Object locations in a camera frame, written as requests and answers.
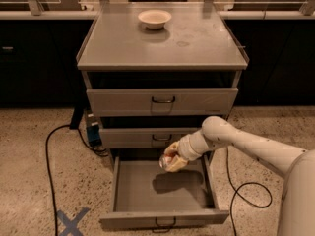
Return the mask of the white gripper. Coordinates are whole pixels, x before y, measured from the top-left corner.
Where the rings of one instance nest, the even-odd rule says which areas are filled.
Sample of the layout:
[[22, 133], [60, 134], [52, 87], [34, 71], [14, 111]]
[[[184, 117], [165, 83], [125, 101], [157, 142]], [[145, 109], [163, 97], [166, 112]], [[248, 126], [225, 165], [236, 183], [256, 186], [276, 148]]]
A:
[[188, 134], [182, 137], [179, 142], [174, 142], [165, 149], [163, 154], [174, 158], [164, 170], [166, 172], [177, 172], [184, 168], [188, 164], [188, 161], [200, 158], [210, 148], [211, 142], [204, 136], [201, 130], [193, 134]]

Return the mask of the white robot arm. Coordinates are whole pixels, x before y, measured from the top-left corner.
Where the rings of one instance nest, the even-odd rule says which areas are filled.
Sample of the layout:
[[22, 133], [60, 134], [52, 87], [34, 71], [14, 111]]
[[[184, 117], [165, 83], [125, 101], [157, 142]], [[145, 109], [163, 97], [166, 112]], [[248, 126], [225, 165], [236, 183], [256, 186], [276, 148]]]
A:
[[306, 150], [241, 131], [211, 116], [202, 128], [172, 143], [159, 165], [177, 172], [204, 153], [233, 146], [261, 159], [284, 177], [277, 236], [315, 236], [315, 150]]

